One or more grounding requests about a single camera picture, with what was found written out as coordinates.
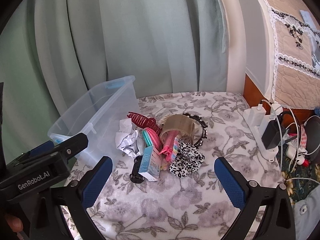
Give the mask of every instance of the plastic storage bin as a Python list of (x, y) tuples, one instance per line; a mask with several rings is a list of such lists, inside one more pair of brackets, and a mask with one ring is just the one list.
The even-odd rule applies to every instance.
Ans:
[(54, 123), (48, 136), (60, 143), (82, 132), (89, 144), (76, 158), (93, 167), (103, 156), (109, 156), (114, 169), (122, 157), (115, 142), (119, 121), (127, 118), (129, 111), (140, 112), (134, 80), (134, 76), (127, 76), (96, 85)]

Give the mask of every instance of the scrunchie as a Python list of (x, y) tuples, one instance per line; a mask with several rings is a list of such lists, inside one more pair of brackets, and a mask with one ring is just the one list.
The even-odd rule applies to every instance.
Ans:
[(195, 146), (182, 139), (179, 140), (179, 144), (177, 157), (170, 165), (169, 171), (179, 178), (184, 178), (200, 168), (204, 155)]

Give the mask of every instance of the power strip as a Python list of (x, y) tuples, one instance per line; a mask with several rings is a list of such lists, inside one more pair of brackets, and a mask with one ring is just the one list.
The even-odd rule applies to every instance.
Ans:
[[(249, 117), (250, 110), (251, 109), (249, 108), (249, 109), (246, 109), (243, 112), (243, 118), (244, 118), (244, 120), (246, 121), (247, 124), (248, 124), (248, 117)], [(249, 126), (249, 128), (251, 130), (251, 133), (252, 133), (254, 139), (257, 142), (257, 146), (258, 146), (258, 148), (260, 150), (260, 153), (261, 153), (262, 157), (264, 159), (266, 159), (267, 161), (269, 161), (269, 162), (273, 162), (275, 160), (275, 157), (276, 157), (278, 151), (279, 151), (279, 147), (276, 146), (276, 147), (274, 147), (272, 149), (267, 150), (265, 148), (262, 140), (261, 140), (261, 135), (260, 135), (259, 130), (258, 130), (259, 129), (259, 125), (257, 125), (257, 126), (248, 125), (248, 126)]]

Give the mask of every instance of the hand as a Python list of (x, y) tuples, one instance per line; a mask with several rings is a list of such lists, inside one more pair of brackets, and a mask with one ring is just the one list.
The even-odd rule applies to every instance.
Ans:
[(5, 214), (4, 217), (13, 232), (18, 233), (23, 230), (23, 224), (19, 218), (9, 214)]

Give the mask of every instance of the wooden bed frame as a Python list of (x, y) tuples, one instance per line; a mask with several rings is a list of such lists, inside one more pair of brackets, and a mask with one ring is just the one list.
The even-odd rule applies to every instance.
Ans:
[[(244, 92), (243, 97), (247, 101), (250, 107), (257, 106), (261, 99), (265, 99), (265, 97), (261, 94), (259, 89), (256, 87), (256, 85), (252, 82), (252, 80), (245, 75), (245, 82), (244, 82)], [(267, 103), (263, 103), (263, 107), (266, 109), (267, 114), (270, 113), (270, 106)], [(313, 116), (315, 112), (313, 110), (305, 110), (305, 109), (292, 109), (293, 113), (299, 120), (300, 124), (305, 122), (310, 116)], [(293, 122), (293, 118), (289, 115), (284, 116), (283, 125), (287, 126), (290, 123)]]

